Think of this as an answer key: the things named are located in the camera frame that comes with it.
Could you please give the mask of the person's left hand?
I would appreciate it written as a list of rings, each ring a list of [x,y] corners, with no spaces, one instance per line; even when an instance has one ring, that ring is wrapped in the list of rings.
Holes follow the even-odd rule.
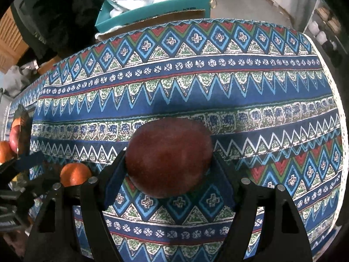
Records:
[[[25,256],[28,235],[24,230],[16,230],[10,233],[5,233],[3,238],[7,244],[13,248],[19,257]]]

